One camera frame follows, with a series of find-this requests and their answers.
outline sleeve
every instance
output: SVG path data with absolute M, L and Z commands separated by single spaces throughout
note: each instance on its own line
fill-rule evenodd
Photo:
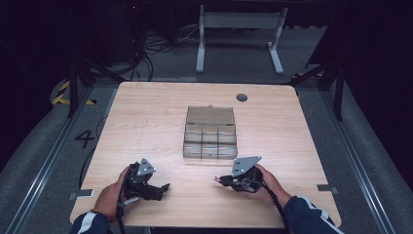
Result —
M 315 207 L 307 197 L 291 197 L 284 207 L 285 218 L 294 234 L 343 234 L 328 213 Z
M 106 234 L 110 233 L 109 220 L 103 214 L 92 212 L 81 214 L 73 222 L 70 234 Z

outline hand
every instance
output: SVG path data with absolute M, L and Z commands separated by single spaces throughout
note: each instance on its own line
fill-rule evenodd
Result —
M 289 195 L 285 190 L 283 190 L 282 186 L 280 185 L 279 181 L 276 179 L 276 177 L 265 170 L 261 165 L 257 164 L 255 167 L 261 171 L 263 175 L 263 180 L 267 184 L 270 190 L 272 190 L 278 197 L 278 200 L 282 206 L 282 208 L 285 206 L 285 204 L 288 202 L 288 200 L 291 198 L 291 195 Z M 249 193 L 249 192 L 241 192 L 243 196 L 246 198 L 252 199 L 252 200 L 260 200 L 264 203 L 267 203 L 269 205 L 274 206 L 274 201 L 271 195 L 268 193 L 267 189 L 264 187 L 261 187 L 258 189 L 256 193 Z
M 105 187 L 99 196 L 97 197 L 94 208 L 100 212 L 106 213 L 107 215 L 116 218 L 116 208 L 119 197 L 119 192 L 121 191 L 122 183 L 124 181 L 125 175 L 128 171 L 125 168 L 119 175 L 118 181 Z

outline metal stand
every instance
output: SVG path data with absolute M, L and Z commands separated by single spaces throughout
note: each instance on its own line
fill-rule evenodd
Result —
M 204 5 L 200 11 L 200 46 L 197 58 L 197 73 L 204 72 L 205 61 L 205 28 L 262 28 L 274 29 L 275 35 L 272 42 L 268 42 L 271 59 L 277 74 L 283 74 L 282 64 L 277 54 L 277 45 L 282 34 L 282 26 L 285 21 L 287 8 L 283 8 L 280 13 L 221 13 L 205 12 Z

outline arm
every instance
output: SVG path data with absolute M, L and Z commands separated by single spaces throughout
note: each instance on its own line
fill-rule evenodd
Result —
M 292 197 L 280 185 L 276 177 L 261 165 L 256 167 L 262 172 L 264 182 L 278 197 L 286 221 L 294 234 L 306 233 L 343 233 L 329 218 L 326 211 L 317 209 L 306 197 Z M 247 198 L 263 201 L 274 206 L 274 201 L 268 191 L 261 187 L 256 193 L 243 192 Z
M 118 181 L 101 191 L 90 212 L 81 214 L 75 219 L 70 233 L 100 234 L 110 231 L 109 222 L 115 220 L 118 196 L 127 171 L 128 168 L 125 168 L 119 175 Z

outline wood grain surface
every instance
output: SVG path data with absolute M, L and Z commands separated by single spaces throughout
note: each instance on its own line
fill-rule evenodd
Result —
M 247 101 L 236 99 L 247 95 Z M 233 107 L 238 157 L 261 155 L 291 195 L 306 195 L 341 224 L 297 95 L 291 87 L 269 85 L 123 83 L 113 102 L 86 174 L 92 198 L 76 201 L 70 220 L 94 206 L 100 191 L 119 173 L 146 158 L 156 172 L 149 184 L 170 183 L 162 201 L 140 201 L 125 225 L 180 227 L 283 227 L 275 207 L 247 200 L 214 181 L 228 175 L 232 160 L 182 156 L 189 105 Z

